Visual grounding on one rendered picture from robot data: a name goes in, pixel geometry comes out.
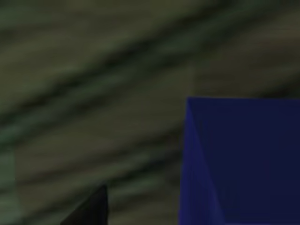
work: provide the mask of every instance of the dark blue object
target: dark blue object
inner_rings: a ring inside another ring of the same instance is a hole
[[[300,224],[300,101],[189,98],[180,225]]]
[[[107,225],[107,187],[101,186],[60,225]]]

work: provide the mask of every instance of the brown textured ground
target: brown textured ground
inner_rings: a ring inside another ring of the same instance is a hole
[[[101,61],[111,50],[157,29],[194,4],[192,0],[45,1],[39,16],[47,18],[46,22],[5,28],[7,44],[0,52],[1,110],[38,93],[65,72],[85,67],[96,55]],[[141,82],[105,110],[96,109],[15,149],[17,180],[94,154],[104,156],[138,139],[163,133],[182,122],[185,97],[193,91],[209,96],[253,96],[294,79],[300,70],[299,15],[300,9],[286,11],[239,36],[213,59],[202,64],[195,59]],[[142,154],[138,159],[118,161],[118,166],[107,163],[60,180],[18,187],[23,213],[30,214],[74,190],[124,173],[148,157]],[[177,164],[171,171],[178,169]],[[112,225],[176,223],[178,185],[168,184],[164,175],[158,177],[155,182],[161,187],[148,204],[113,213]],[[64,216],[43,224],[55,224]]]

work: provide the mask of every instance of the blue box top face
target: blue box top face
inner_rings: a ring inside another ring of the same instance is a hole
[[[300,223],[300,101],[189,98],[228,223]]]

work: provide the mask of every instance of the black object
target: black object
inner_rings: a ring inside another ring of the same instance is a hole
[[[107,225],[107,186],[98,188],[86,201],[75,209],[60,225]]]

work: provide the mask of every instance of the blue block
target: blue block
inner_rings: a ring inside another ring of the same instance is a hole
[[[300,224],[300,100],[187,100],[180,225]]]

